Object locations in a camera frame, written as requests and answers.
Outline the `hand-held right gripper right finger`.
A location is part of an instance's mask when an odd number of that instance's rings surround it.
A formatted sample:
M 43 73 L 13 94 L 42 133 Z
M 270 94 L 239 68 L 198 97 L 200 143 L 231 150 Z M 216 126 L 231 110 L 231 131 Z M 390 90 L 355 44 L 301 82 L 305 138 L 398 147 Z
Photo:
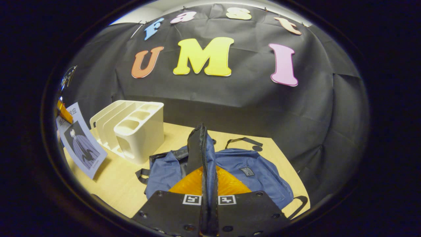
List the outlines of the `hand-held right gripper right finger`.
M 223 168 L 216 171 L 218 237 L 261 237 L 289 225 L 291 221 L 266 192 L 252 192 Z

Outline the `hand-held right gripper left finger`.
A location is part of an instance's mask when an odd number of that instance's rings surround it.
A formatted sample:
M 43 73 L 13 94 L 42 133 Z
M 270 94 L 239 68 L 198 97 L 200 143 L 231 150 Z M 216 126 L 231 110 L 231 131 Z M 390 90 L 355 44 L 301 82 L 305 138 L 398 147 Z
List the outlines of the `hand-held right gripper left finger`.
M 204 168 L 192 171 L 169 191 L 157 190 L 132 217 L 153 231 L 173 237 L 201 237 Z

